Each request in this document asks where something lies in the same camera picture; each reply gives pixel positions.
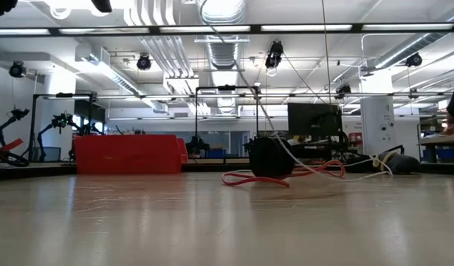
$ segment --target table surface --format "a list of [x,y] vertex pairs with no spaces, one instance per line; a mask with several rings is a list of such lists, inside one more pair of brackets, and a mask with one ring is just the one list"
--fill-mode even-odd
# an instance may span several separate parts
[[454,265],[452,176],[220,175],[0,181],[0,265]]
[[419,141],[420,145],[454,144],[454,135],[445,137],[428,137]]

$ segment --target pillar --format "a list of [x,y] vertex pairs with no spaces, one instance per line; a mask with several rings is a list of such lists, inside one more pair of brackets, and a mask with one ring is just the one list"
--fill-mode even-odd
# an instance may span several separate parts
[[[384,69],[363,77],[364,93],[392,92],[392,75]],[[363,148],[367,155],[375,155],[397,146],[392,97],[363,98],[361,100]]]
[[[57,93],[75,93],[76,78],[74,74],[67,71],[60,71],[51,75],[46,75],[44,78],[44,90],[41,94],[55,95]],[[38,108],[35,120],[35,137],[38,133],[46,128],[53,115],[60,115],[64,112],[74,114],[73,100],[44,100],[39,98]],[[42,136],[44,147],[61,148],[61,159],[68,158],[69,151],[72,147],[72,127],[67,126],[64,129],[50,129]]]

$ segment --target desk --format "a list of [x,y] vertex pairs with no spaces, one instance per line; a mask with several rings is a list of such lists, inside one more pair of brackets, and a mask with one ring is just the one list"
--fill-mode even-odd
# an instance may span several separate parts
[[454,145],[454,135],[445,137],[430,137],[419,141],[419,145],[428,150],[428,162],[436,163],[436,146]]

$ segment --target computer monitor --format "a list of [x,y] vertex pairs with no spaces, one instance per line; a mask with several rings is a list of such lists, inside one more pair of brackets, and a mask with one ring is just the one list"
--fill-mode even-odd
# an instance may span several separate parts
[[291,135],[337,136],[342,128],[342,114],[335,105],[288,103],[287,112]]

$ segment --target ceiling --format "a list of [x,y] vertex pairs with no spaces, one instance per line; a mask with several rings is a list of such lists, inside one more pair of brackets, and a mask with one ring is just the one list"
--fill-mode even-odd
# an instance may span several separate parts
[[[449,10],[454,9],[454,0],[324,0],[327,23],[344,22],[419,22],[439,21]],[[178,24],[201,24],[199,11],[195,4],[183,4],[174,0],[174,18]],[[320,0],[248,0],[246,21],[248,24],[282,24],[282,23],[323,23],[322,2]],[[126,26],[122,10],[115,10],[108,16],[99,18],[88,10],[73,10],[65,20],[53,19],[48,6],[39,1],[20,1],[12,12],[0,17],[0,27],[95,27],[95,26]],[[288,93],[306,92],[307,86],[298,77],[304,78],[315,92],[324,92],[329,82],[362,58],[378,58],[412,35],[371,35],[364,40],[362,51],[361,35],[246,35],[249,43],[241,52],[241,68],[249,83],[261,83],[263,92]],[[196,39],[204,36],[182,36],[185,53],[194,72],[208,77],[207,53],[205,44],[196,44]],[[263,60],[271,42],[280,39],[284,53],[290,63],[283,57],[275,77],[266,75]],[[122,90],[108,78],[94,72],[81,69],[75,62],[75,48],[79,43],[89,42],[105,47],[112,55],[111,65],[131,80],[138,83],[148,94],[164,94],[160,84],[163,81],[162,70],[154,64],[148,71],[138,71],[136,67],[140,53],[147,52],[136,37],[116,38],[0,38],[0,53],[8,52],[46,52],[63,61],[71,69],[75,69],[79,79],[77,90],[81,92],[95,91],[99,95],[116,95]],[[454,53],[454,33],[431,44],[420,51],[424,63],[417,69],[394,66],[393,89],[408,91],[408,87],[419,85],[424,87],[440,78],[454,75],[454,55],[445,60],[435,62],[439,58]],[[359,78],[353,76],[347,82],[352,89],[359,90]],[[425,89],[444,91],[454,87],[454,78],[438,83]],[[269,104],[285,103],[286,99],[269,99]],[[424,100],[421,103],[436,103],[438,98]],[[397,98],[396,102],[407,103],[406,98]],[[251,100],[237,100],[238,104],[252,103]],[[117,107],[143,107],[143,103],[114,101]]]

